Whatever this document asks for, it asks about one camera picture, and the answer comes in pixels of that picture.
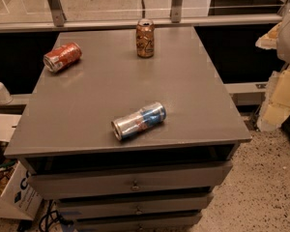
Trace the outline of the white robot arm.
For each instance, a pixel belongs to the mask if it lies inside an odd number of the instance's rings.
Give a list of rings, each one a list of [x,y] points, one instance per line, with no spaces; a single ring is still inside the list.
[[[286,64],[280,72],[273,72],[270,76],[256,122],[261,131],[274,131],[290,116],[290,9],[282,21],[259,38],[255,45],[275,49],[277,58]]]

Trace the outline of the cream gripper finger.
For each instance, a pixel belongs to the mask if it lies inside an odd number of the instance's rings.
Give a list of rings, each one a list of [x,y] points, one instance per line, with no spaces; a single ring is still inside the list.
[[[275,25],[270,31],[268,31],[265,35],[260,37],[255,45],[262,49],[276,49],[276,40],[278,37],[278,30],[281,23]]]
[[[273,72],[266,86],[257,119],[261,131],[274,131],[290,116],[290,65],[283,72]]]

